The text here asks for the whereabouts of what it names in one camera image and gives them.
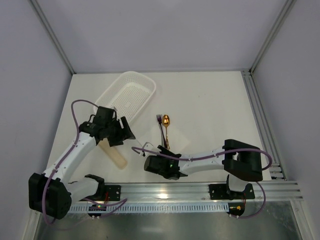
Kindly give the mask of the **gold ornate spoon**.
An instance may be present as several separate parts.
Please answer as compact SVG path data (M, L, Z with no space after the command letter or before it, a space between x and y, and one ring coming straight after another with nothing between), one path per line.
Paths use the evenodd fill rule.
M168 138L168 127L170 125L170 117L165 114L163 117L162 117L162 124L165 128L165 142L166 142L166 148L169 150L170 149L170 143L169 143L169 138Z

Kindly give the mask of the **white paper napkin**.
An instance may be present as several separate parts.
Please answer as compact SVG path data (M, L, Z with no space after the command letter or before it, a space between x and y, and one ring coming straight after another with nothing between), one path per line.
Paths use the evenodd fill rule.
M190 143L190 140L183 134L176 124L171 123L168 129L168 143L170 151L174 153L181 153L186 146ZM155 123L146 130L143 130L138 137L138 141L141 145L146 142L151 143L154 146L162 144L162 134L159 128L159 124Z

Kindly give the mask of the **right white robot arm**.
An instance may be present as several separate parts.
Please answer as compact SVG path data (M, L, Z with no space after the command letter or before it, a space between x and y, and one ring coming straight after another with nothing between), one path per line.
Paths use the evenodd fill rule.
M223 146L190 155L174 154L170 150L147 142L142 147L144 170L167 180L179 180L195 173L223 170L227 172L223 196L239 199L245 196L249 182L263 180L261 150L250 144L227 139Z

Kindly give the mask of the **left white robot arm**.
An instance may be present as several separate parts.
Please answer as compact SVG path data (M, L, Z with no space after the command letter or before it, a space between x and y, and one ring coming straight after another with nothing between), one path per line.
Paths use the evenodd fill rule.
M66 216L72 204L85 198L99 200L105 195L105 180L87 174L71 182L71 177L84 158L103 140L110 147L134 140L126 117L115 109L99 106L93 118L76 125L75 139L55 163L43 173L33 173L28 180L28 205L31 210L54 219Z

